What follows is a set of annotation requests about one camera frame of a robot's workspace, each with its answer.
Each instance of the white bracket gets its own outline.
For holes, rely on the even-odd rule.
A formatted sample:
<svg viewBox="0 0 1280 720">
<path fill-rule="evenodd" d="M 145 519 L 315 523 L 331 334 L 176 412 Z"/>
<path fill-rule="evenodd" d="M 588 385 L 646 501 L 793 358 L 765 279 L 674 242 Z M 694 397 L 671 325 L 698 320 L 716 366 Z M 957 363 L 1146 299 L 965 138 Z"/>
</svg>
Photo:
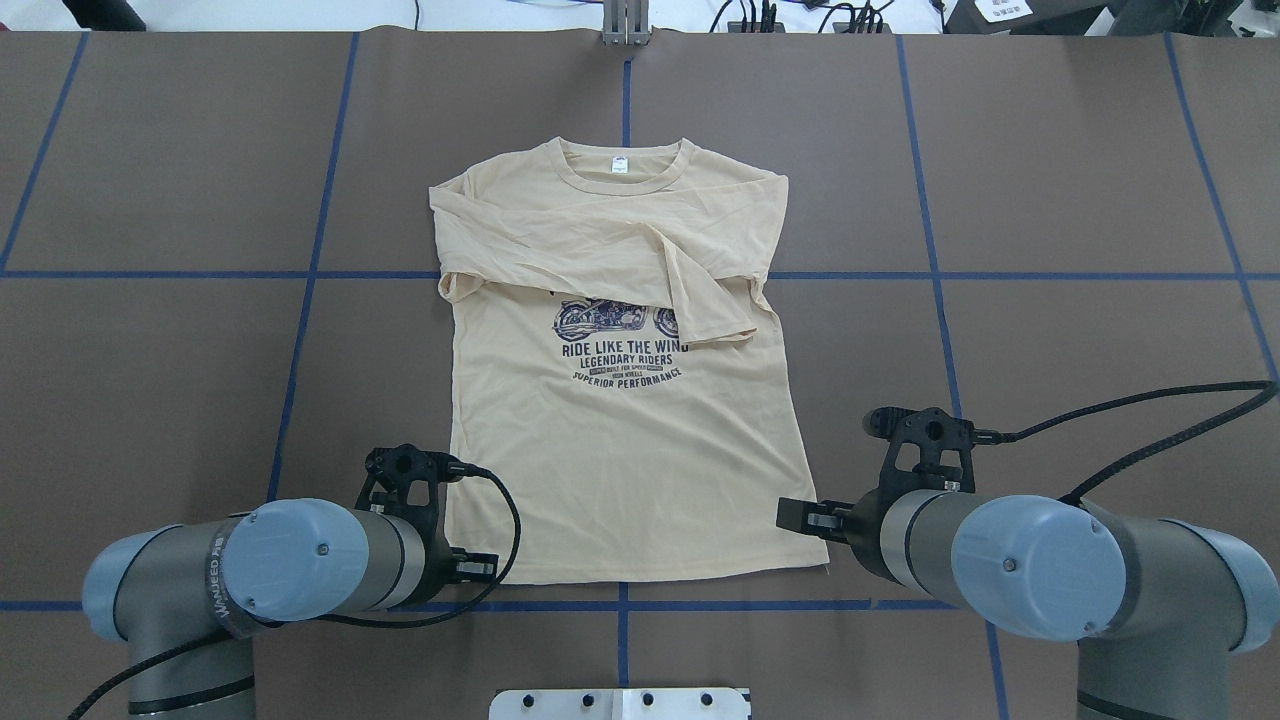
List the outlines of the white bracket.
<svg viewBox="0 0 1280 720">
<path fill-rule="evenodd" d="M 751 693 L 736 688 L 504 691 L 489 720 L 751 720 Z"/>
<path fill-rule="evenodd" d="M 604 0 L 605 45 L 649 45 L 649 0 Z"/>
</svg>

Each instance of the cream t-shirt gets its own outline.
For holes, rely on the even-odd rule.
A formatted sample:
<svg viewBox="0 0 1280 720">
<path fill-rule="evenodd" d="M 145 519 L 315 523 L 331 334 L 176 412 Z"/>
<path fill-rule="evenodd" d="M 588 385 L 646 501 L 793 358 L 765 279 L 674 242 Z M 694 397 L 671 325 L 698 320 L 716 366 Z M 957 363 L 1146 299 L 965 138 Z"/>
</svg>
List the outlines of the cream t-shirt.
<svg viewBox="0 0 1280 720">
<path fill-rule="evenodd" d="M 814 498 L 763 288 L 787 179 L 687 140 L 554 138 L 431 188 L 453 304 L 452 452 L 520 509 L 509 583 L 684 580 L 827 561 L 774 527 Z M 445 532 L 502 556 L 486 483 Z"/>
</svg>

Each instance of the graphic print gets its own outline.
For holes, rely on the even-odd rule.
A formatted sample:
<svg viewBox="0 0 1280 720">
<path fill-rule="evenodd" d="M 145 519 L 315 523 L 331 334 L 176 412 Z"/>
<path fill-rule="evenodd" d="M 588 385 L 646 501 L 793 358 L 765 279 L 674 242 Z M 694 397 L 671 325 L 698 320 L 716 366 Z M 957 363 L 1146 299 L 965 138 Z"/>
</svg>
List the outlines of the graphic print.
<svg viewBox="0 0 1280 720">
<path fill-rule="evenodd" d="M 653 310 L 653 327 L 664 338 L 644 337 L 645 320 Z M 634 389 L 673 380 L 684 373 L 676 357 L 689 346 L 680 345 L 676 313 L 669 307 L 645 307 L 617 300 L 566 300 L 552 322 L 564 341 L 563 357 L 572 364 L 573 379 L 591 387 Z M 595 333 L 626 333 L 617 340 L 593 340 Z"/>
</svg>

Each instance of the light blue joint cap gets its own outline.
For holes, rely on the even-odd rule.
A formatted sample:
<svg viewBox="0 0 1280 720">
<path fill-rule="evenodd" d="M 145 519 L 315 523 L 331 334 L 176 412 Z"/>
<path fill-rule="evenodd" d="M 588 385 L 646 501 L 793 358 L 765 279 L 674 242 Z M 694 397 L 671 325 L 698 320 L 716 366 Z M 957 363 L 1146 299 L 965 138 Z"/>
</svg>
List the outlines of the light blue joint cap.
<svg viewBox="0 0 1280 720">
<path fill-rule="evenodd" d="M 1266 559 L 1253 550 L 1253 546 L 1234 536 L 1181 520 L 1162 519 L 1199 536 L 1231 570 L 1244 598 L 1244 637 L 1240 644 L 1231 648 L 1231 655 L 1249 652 L 1266 644 L 1271 639 L 1271 630 L 1280 623 L 1280 585 L 1276 584 L 1276 575 Z"/>
<path fill-rule="evenodd" d="M 88 573 L 84 574 L 81 607 L 84 610 L 84 615 L 88 615 L 88 626 L 100 638 L 124 642 L 115 626 L 115 596 L 120 592 L 120 583 L 124 582 L 125 573 L 133 565 L 133 559 L 142 552 L 148 542 L 165 530 L 180 527 L 165 525 L 159 530 L 120 538 L 106 546 L 106 550 L 99 552 L 97 557 L 93 559 Z"/>
<path fill-rule="evenodd" d="M 951 544 L 965 601 L 996 626 L 1071 642 L 1103 632 L 1120 610 L 1120 546 L 1092 515 L 1056 500 L 1012 495 L 980 505 Z"/>
<path fill-rule="evenodd" d="M 223 555 L 227 592 L 268 620 L 330 612 L 360 585 L 369 537 L 360 520 L 325 500 L 268 502 L 236 525 Z"/>
</svg>

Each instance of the paper label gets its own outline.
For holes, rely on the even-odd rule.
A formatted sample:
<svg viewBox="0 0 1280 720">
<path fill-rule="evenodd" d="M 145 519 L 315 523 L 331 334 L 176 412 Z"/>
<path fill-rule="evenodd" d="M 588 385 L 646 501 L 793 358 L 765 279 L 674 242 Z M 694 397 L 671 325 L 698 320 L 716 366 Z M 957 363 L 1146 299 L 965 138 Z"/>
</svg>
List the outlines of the paper label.
<svg viewBox="0 0 1280 720">
<path fill-rule="evenodd" d="M 974 0 L 988 23 L 1002 23 L 1032 14 L 1027 0 Z"/>
</svg>

